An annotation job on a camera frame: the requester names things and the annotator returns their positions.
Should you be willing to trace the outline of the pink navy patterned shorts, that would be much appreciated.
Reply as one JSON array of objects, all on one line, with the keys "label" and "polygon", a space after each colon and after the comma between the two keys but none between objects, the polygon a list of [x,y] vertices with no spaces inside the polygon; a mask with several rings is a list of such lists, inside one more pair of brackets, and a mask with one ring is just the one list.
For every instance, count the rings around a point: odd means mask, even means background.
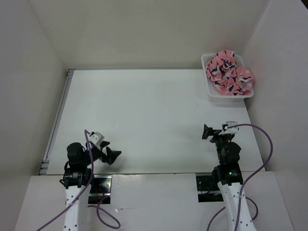
[{"label": "pink navy patterned shorts", "polygon": [[255,78],[243,66],[237,66],[235,53],[221,50],[205,64],[205,75],[223,96],[250,95]]}]

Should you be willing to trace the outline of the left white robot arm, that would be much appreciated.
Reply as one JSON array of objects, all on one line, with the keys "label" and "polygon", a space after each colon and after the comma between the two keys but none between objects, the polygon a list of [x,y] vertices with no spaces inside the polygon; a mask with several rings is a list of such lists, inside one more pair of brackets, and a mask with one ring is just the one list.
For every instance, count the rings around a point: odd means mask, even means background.
[{"label": "left white robot arm", "polygon": [[94,162],[101,159],[103,163],[112,165],[121,155],[121,151],[111,150],[110,142],[102,141],[99,145],[90,142],[83,146],[74,142],[67,147],[68,161],[64,166],[63,179],[60,183],[65,188],[64,231],[88,231],[89,194],[96,186]]}]

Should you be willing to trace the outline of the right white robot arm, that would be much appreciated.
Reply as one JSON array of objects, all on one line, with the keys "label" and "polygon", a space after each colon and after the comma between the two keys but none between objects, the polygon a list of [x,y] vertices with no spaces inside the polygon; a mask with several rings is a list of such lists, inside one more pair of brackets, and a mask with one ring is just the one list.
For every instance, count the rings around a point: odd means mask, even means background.
[{"label": "right white robot arm", "polygon": [[219,165],[212,171],[211,184],[219,189],[228,217],[230,231],[255,231],[253,218],[247,205],[243,186],[243,177],[239,167],[241,147],[232,141],[238,128],[227,122],[222,129],[213,129],[204,125],[202,139],[215,144]]}]

